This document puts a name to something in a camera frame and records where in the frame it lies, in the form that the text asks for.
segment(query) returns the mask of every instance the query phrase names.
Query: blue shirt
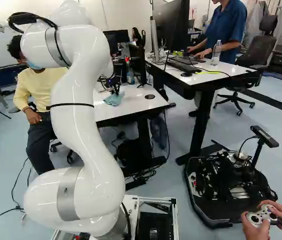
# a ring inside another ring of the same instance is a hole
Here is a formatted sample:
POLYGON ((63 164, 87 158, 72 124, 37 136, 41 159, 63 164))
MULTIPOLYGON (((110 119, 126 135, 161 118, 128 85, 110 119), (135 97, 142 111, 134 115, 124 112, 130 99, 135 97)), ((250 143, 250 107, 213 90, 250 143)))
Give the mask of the blue shirt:
MULTIPOLYGON (((222 44, 236 40, 242 42, 247 18, 247 9, 240 0, 230 0, 224 11, 222 6, 215 9, 211 23, 206 30, 207 49, 213 49, 217 40, 222 44)), ((238 48, 221 53, 220 61, 234 64, 238 48)))

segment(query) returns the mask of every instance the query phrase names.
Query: chair wheel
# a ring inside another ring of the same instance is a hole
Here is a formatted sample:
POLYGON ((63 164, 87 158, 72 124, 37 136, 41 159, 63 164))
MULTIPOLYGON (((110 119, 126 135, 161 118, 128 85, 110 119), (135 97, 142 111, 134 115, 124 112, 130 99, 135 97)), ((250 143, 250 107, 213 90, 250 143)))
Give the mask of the chair wheel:
POLYGON ((73 162, 74 162, 74 160, 73 160, 73 158, 72 158, 71 156, 67 157, 67 158, 66 158, 66 161, 67 161, 67 163, 70 164, 70 165, 72 165, 73 162))
POLYGON ((55 146, 52 146, 50 148, 51 153, 56 153, 57 152, 57 148, 55 146))

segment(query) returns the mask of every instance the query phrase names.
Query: yellow sweater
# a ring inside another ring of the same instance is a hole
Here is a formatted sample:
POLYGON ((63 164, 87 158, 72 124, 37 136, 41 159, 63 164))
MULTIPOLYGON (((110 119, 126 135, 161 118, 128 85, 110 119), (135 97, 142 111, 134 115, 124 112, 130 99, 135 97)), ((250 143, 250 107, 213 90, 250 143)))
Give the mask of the yellow sweater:
POLYGON ((30 95, 34 98, 38 112, 48 112, 50 95, 54 84, 67 72, 67 68, 47 68, 41 73, 35 73, 31 68, 20 72, 17 76, 17 86, 13 97, 14 105, 22 110, 30 95))

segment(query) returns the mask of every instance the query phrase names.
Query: black pants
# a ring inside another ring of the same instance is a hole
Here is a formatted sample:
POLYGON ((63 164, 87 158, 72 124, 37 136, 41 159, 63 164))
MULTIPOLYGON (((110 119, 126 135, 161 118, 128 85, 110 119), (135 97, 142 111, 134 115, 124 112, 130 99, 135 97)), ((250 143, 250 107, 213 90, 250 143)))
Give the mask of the black pants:
POLYGON ((39 112, 42 122, 31 124, 28 131, 26 153, 37 174, 54 169, 50 160, 50 140, 55 139, 49 112, 39 112))

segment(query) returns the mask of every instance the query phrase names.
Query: hair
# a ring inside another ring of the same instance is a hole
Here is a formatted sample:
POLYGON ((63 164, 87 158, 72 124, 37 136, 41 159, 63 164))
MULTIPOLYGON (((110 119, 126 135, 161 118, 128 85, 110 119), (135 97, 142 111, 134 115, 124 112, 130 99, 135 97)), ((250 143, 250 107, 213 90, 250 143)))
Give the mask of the hair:
POLYGON ((7 45, 7 50, 17 60, 20 60, 20 52, 21 52, 21 38, 22 35, 13 36, 11 42, 7 45))
POLYGON ((139 30, 136 27, 134 27, 133 30, 134 30, 134 33, 135 33, 134 37, 138 40, 142 40, 142 37, 141 37, 141 34, 139 33, 139 30))

